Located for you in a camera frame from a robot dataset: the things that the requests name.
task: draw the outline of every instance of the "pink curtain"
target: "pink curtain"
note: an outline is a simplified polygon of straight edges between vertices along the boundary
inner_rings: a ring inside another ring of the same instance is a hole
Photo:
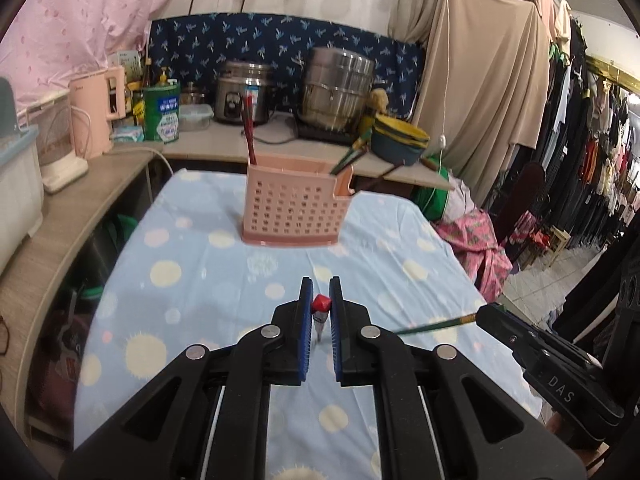
[[[166,0],[27,0],[0,43],[0,75],[16,104],[106,67],[107,54],[142,46],[149,14]]]

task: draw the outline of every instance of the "metal screw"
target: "metal screw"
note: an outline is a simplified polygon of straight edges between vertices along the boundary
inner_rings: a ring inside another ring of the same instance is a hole
[[[380,337],[380,329],[377,326],[373,325],[363,326],[360,329],[360,333],[362,334],[362,337],[366,337],[367,339],[375,339],[377,337]]]
[[[185,354],[189,359],[195,361],[196,359],[202,359],[206,352],[207,351],[202,345],[191,345],[189,348],[187,348]]]
[[[260,330],[260,334],[262,334],[262,337],[265,337],[267,339],[273,339],[274,337],[278,337],[280,335],[280,327],[277,325],[263,326],[262,330]]]
[[[440,345],[436,348],[436,354],[440,359],[449,361],[458,355],[458,351],[451,345]]]

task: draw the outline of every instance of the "wooden shelf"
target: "wooden shelf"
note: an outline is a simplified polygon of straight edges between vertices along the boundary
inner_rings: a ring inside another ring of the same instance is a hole
[[[295,135],[290,114],[276,113],[266,124],[255,128],[256,139],[267,142],[283,142]],[[221,124],[213,121],[206,130],[200,132],[181,132],[175,142],[166,144],[162,154],[169,159],[214,160],[218,162],[239,162],[246,164],[248,151],[242,136],[242,127],[233,124]],[[338,162],[347,151],[347,146],[320,142],[318,140],[293,139],[285,144],[265,144],[256,141],[257,152],[276,155],[308,156],[322,160]],[[367,153],[353,170],[356,176],[377,177],[389,170],[391,164]],[[453,189],[453,186],[436,171],[416,163],[398,168],[385,178],[392,182],[411,186],[433,187],[435,189]]]
[[[40,229],[23,242],[0,276],[0,314],[11,333],[7,355],[0,357],[0,402],[24,440],[29,369],[51,302],[97,223],[152,157],[137,152],[90,160],[87,175],[45,196]]]

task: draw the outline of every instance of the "beige cloth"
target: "beige cloth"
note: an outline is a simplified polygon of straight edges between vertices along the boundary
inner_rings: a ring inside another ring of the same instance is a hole
[[[443,164],[482,203],[511,146],[536,145],[548,85],[548,42],[532,2],[449,0],[449,11]],[[434,140],[443,132],[447,43],[446,2],[438,0],[413,119]]]
[[[389,18],[389,36],[405,43],[427,43],[436,1],[398,0]]]
[[[556,43],[568,59],[571,56],[571,7],[567,0],[560,2],[556,15]]]
[[[550,42],[556,39],[556,6],[554,0],[534,0]]]

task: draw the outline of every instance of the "pink kettle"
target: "pink kettle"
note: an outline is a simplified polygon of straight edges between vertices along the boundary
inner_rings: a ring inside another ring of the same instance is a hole
[[[115,112],[111,111],[109,102],[110,79],[115,79]],[[122,66],[76,76],[69,82],[76,155],[89,159],[111,149],[111,121],[122,119],[126,114],[124,85]]]

